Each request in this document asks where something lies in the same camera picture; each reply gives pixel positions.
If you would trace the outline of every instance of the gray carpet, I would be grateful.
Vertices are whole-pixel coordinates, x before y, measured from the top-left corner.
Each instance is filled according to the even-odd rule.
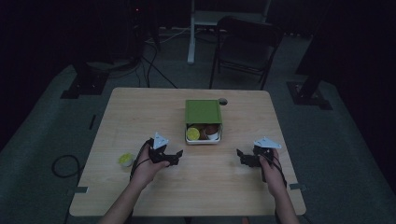
[[[187,64],[189,39],[185,35],[162,42],[154,65],[180,89],[207,89],[214,53],[214,37],[197,35],[195,64]],[[294,170],[303,191],[307,211],[301,223],[396,223],[396,197],[378,170],[353,119],[336,88],[322,82],[319,89],[333,110],[314,105],[295,105],[286,82],[304,82],[294,72],[309,45],[308,39],[285,36],[264,87],[269,91],[279,119]],[[146,46],[151,61],[154,49]],[[91,63],[100,69],[111,66]],[[76,73],[71,66],[52,80],[30,116],[0,154],[0,223],[96,223],[98,217],[67,216],[73,198],[69,190],[77,177],[60,178],[52,163],[71,154],[81,165],[87,160],[111,91],[116,87],[142,87],[149,64],[112,72],[102,95],[60,99]],[[258,90],[258,77],[222,70],[214,89]],[[150,87],[174,88],[155,68]],[[71,159],[57,163],[56,170],[77,170]],[[137,217],[135,223],[184,223],[182,217]],[[251,217],[251,223],[276,223],[273,216]],[[240,217],[194,217],[198,223],[241,223]]]

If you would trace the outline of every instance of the chair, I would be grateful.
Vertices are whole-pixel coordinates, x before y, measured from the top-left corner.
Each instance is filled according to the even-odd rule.
[[[218,21],[216,34],[218,40],[209,89],[212,89],[216,66],[219,73],[220,67],[226,66],[261,76],[262,90],[283,38],[282,30],[270,23],[226,16]]]

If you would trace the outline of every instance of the forearm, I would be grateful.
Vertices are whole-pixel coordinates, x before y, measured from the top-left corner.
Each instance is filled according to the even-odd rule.
[[[131,214],[134,205],[139,198],[142,189],[129,183],[127,188],[122,192],[119,198],[111,205],[110,209],[99,221],[100,224],[123,224],[126,218]]]
[[[275,196],[276,212],[282,224],[299,223],[290,196],[286,190]]]

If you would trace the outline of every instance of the chair backrest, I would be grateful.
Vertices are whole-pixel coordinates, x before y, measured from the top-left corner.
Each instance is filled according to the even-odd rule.
[[[236,35],[248,42],[264,42],[277,48],[283,38],[283,31],[277,26],[259,21],[247,21],[235,16],[226,16],[218,21],[218,31],[225,30],[227,34]]]

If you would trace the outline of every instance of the stand base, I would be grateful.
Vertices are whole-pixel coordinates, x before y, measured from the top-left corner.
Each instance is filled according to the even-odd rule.
[[[318,105],[322,110],[332,110],[329,101],[325,100],[319,90],[316,90],[310,98],[301,97],[299,95],[300,89],[304,83],[302,82],[287,82],[291,94],[291,98],[296,105]]]
[[[93,76],[91,83],[81,83],[81,77],[76,76],[69,90],[62,93],[61,99],[77,99],[80,95],[100,95],[106,85],[108,73],[92,71]]]

